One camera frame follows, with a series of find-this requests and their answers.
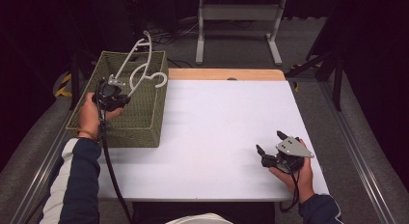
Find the white stripe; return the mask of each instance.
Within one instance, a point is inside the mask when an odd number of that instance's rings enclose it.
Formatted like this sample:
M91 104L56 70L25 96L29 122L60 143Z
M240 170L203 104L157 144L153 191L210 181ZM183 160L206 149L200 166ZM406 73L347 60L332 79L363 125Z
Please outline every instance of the white stripe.
M78 139L76 138L70 139L64 146L63 153L61 154L64 164L60 168L58 177L51 185L51 196L48 198L44 209L42 210L44 217L40 224L58 223L60 221L61 210L63 209L63 200L67 191L68 178L71 171L73 157L72 150L77 141Z

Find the person's right hand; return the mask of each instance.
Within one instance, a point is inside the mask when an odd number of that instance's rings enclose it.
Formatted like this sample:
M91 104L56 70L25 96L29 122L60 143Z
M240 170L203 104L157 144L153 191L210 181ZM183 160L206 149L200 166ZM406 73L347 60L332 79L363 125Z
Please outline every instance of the person's right hand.
M300 139L300 143L306 146L302 139ZM274 174L274 176L276 176L278 179L280 179L283 183L286 184L286 188L288 189L288 191L294 193L295 184L290 174L284 173L280 169L275 167L271 167L269 168L269 170L272 174ZM300 203L304 203L314 195L313 169L311 168L310 158L308 157L304 158L304 166L300 169L300 171L294 174L295 179L298 178L298 174L299 174L298 189L300 192L299 193Z

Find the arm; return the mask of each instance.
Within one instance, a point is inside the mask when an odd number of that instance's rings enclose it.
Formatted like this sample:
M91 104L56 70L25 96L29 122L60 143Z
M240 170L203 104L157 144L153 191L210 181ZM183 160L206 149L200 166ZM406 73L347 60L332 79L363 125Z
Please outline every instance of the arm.
M98 176L101 148L96 142L99 119L88 93L80 110L78 137L63 146L51 175L40 223L98 223ZM109 120L123 110L107 112Z
M341 210L330 195L315 194L307 201L300 204L298 213L303 217L304 223L342 223Z
M269 168L270 172L286 184L287 189L294 193L295 185L291 175L283 173L277 168ZM311 159L305 157L304 166L295 173L295 178L299 175L299 214L303 217L304 223L342 223L341 211L335 200L330 195L318 195L313 188L313 169Z

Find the person's left hand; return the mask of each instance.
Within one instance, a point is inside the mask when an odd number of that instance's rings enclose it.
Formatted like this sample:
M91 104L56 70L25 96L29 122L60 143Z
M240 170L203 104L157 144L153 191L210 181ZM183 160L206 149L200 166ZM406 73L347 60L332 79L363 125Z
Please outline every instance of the person's left hand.
M78 137L87 137L96 140L98 137L98 126L99 126L99 117L98 109L96 108L95 103L93 103L94 93L88 93L85 98L85 102L81 107L79 113L79 131ZM106 119L111 121L123 112L123 108L118 108L112 112L106 112Z

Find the wooden table edge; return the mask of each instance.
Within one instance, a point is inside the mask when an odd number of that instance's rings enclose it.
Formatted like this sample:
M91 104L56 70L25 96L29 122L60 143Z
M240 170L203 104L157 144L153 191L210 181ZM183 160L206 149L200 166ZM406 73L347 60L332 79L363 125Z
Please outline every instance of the wooden table edge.
M171 80L285 81L281 70L272 69L169 69Z

